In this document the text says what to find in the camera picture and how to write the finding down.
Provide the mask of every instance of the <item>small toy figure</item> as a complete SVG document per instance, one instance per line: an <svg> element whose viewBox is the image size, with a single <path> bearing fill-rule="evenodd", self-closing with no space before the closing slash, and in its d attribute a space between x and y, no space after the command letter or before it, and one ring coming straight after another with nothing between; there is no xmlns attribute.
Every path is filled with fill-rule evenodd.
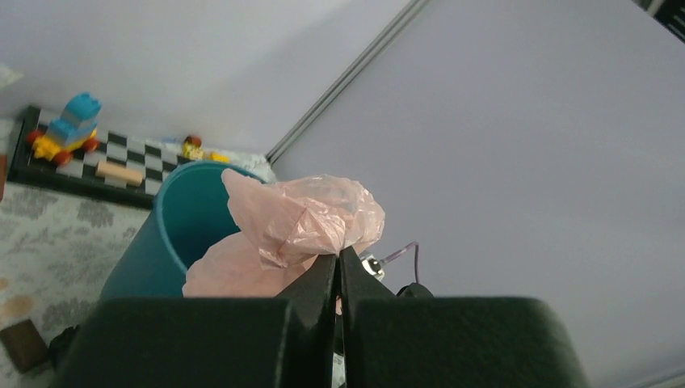
<svg viewBox="0 0 685 388"><path fill-rule="evenodd" d="M189 135L183 142L183 156L192 160L208 159L216 160L217 162L228 163L229 158L214 151L205 153L202 148L202 140L199 137Z"/></svg>
<svg viewBox="0 0 685 388"><path fill-rule="evenodd" d="M100 144L95 135L101 108L102 104L89 93L73 97L60 118L50 121L45 133L37 129L28 134L26 143L32 148L33 156L64 166L71 162L74 150L95 151Z"/></svg>

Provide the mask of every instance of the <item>floor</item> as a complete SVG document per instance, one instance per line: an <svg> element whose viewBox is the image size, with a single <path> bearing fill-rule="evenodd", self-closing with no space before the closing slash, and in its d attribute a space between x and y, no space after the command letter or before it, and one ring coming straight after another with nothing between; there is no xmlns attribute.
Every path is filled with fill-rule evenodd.
<svg viewBox="0 0 685 388"><path fill-rule="evenodd" d="M12 124L0 120L0 141ZM263 156L227 155L234 164L274 180ZM30 318L49 341L80 323L148 213L8 183L0 202L0 327ZM46 387L52 375L43 368L22 376L0 352L2 387Z"/></svg>

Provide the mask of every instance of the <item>white wall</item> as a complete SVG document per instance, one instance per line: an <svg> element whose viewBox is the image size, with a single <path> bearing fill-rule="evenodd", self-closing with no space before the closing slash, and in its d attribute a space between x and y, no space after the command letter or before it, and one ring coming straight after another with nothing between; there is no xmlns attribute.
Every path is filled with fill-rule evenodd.
<svg viewBox="0 0 685 388"><path fill-rule="evenodd" d="M433 0L275 170L360 180L376 255L417 239L437 294L544 299L593 387L631 386L685 368L683 64L625 0Z"/></svg>
<svg viewBox="0 0 685 388"><path fill-rule="evenodd" d="M407 0L3 0L0 115L92 91L110 128L266 152Z"/></svg>

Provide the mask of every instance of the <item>crumpled plastic bag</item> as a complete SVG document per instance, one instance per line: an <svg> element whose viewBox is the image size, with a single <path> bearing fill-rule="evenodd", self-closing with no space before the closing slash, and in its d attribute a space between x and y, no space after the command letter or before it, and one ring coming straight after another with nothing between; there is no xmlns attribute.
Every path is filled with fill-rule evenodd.
<svg viewBox="0 0 685 388"><path fill-rule="evenodd" d="M245 234L236 233L209 247L202 259L188 269L185 297L274 297L312 266L265 270L259 251Z"/></svg>
<svg viewBox="0 0 685 388"><path fill-rule="evenodd" d="M191 265L184 296L275 296L317 255L361 252L383 233L385 212L359 182L317 175L261 184L230 169L221 179L242 232Z"/></svg>

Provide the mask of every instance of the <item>teal cup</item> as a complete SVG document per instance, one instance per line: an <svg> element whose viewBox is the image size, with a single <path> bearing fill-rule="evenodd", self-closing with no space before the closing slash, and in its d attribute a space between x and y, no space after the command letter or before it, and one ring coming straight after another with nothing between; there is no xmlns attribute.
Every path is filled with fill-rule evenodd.
<svg viewBox="0 0 685 388"><path fill-rule="evenodd" d="M102 300L116 297L181 297L188 268L209 247L237 233L221 182L227 168L255 178L240 167L199 161L174 170L162 183L153 209L107 278Z"/></svg>

